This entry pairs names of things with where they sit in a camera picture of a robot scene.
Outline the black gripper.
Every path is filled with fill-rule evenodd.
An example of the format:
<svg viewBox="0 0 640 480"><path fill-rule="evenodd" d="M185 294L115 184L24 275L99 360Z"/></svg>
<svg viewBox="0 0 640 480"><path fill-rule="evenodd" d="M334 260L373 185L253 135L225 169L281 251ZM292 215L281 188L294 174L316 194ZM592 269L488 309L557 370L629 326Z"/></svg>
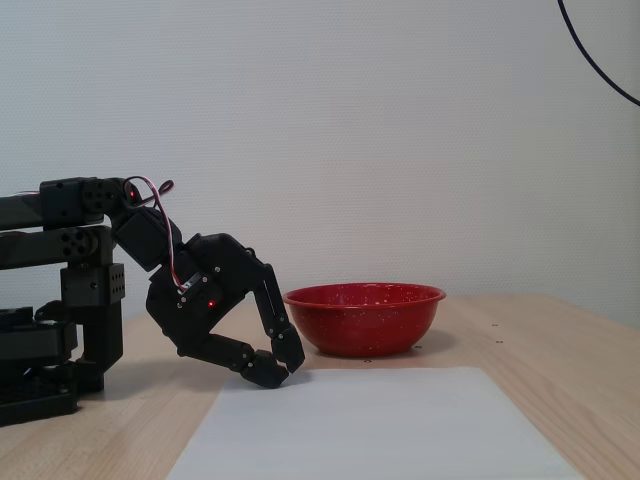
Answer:
<svg viewBox="0 0 640 480"><path fill-rule="evenodd" d="M181 292L169 268L161 267L150 278L146 308L180 356L223 366L268 389L280 387L288 371L303 365L302 342L272 266L253 258L232 236L195 235L179 249L176 271L193 284ZM211 332L251 291L272 353Z"/></svg>

